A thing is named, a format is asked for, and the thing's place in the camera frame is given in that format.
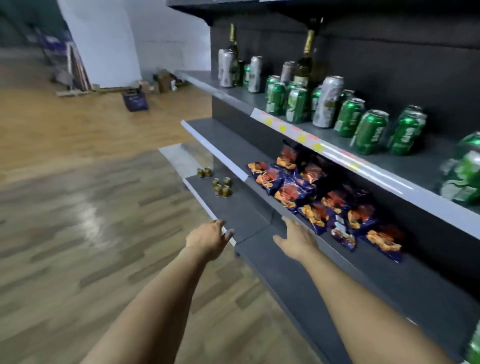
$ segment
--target white wall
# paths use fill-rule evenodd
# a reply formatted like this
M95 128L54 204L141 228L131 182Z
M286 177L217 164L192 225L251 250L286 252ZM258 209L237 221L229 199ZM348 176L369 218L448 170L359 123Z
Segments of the white wall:
M165 0L125 0L142 76L158 68L208 71L210 27L199 18L166 6Z
M58 0L91 84L129 86L140 66L123 0Z

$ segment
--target hand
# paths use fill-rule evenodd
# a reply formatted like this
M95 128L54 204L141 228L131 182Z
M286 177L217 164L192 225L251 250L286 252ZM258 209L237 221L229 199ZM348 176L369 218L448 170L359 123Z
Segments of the hand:
M217 259L233 237L234 230L228 230L222 235L224 220L213 220L200 225L187 236L187 248L199 252L208 261Z
M283 239L275 235L273 241L287 256L301 263L308 254L320 251L317 241L304 226L286 217L283 217L282 220L287 225L287 238Z

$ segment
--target forearm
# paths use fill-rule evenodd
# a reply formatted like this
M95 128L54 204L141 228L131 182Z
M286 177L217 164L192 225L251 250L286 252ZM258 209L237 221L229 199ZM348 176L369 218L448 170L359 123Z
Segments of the forearm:
M302 264L355 364L451 363L417 326L350 278L321 252L305 254Z
M125 308L83 364L144 364L156 353L175 358L178 345L166 347L159 338L175 332L180 338L169 341L180 343L185 315L205 265L197 250L183 249Z

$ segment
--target wine bottle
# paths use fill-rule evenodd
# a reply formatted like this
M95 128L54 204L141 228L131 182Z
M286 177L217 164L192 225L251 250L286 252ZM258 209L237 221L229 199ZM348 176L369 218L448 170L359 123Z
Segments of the wine bottle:
M239 83L237 67L238 67L238 60L239 60L239 49L237 47L237 31L235 29L235 25L233 23L230 24L230 44L228 45L228 49L233 52L234 60L232 62L232 71L235 75L233 84L236 85Z
M308 31L307 41L303 49L303 56L297 62L297 68L293 72L293 82L302 84L303 87L308 86L310 73L312 72L312 42L314 32Z

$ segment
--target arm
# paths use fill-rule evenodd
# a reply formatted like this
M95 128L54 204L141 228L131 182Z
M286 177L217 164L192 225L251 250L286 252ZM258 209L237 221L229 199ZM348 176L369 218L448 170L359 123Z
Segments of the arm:
M310 274L354 364L453 364L418 326L325 256L303 226L283 220L287 238L273 239Z
M205 265L233 236L222 236L223 225L217 220L193 230L186 247L130 302L82 364L173 363Z

